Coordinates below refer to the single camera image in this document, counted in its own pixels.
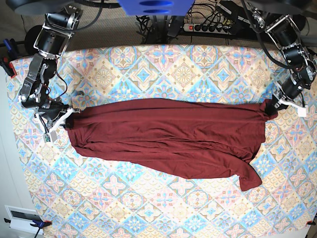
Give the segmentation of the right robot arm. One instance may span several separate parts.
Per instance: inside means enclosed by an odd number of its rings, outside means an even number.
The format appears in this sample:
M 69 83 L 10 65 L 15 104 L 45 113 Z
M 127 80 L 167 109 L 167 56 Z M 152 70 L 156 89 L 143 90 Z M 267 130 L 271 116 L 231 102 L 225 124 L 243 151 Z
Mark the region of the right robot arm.
M 49 96 L 49 80 L 57 74 L 57 59 L 65 52 L 77 29 L 83 10 L 67 5 L 58 13 L 47 13 L 45 22 L 34 42 L 38 51 L 29 65 L 18 99 L 22 106 L 33 109 L 45 133 L 65 123 L 75 110 Z

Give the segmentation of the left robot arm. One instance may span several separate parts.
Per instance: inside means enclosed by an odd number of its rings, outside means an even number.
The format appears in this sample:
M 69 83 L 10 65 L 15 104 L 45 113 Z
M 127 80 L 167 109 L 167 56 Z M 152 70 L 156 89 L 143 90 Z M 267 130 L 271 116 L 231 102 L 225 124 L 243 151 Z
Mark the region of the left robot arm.
M 265 113 L 274 115 L 288 106 L 297 109 L 298 116 L 305 117 L 307 104 L 304 90 L 310 90 L 317 76 L 317 59 L 301 39 L 301 32 L 292 16 L 261 11 L 250 6 L 257 39 L 267 57 L 281 68 L 289 70 L 284 82 L 276 81 L 270 102 L 266 103 Z M 273 58 L 265 47 L 260 34 L 265 33 L 282 54 L 285 63 Z

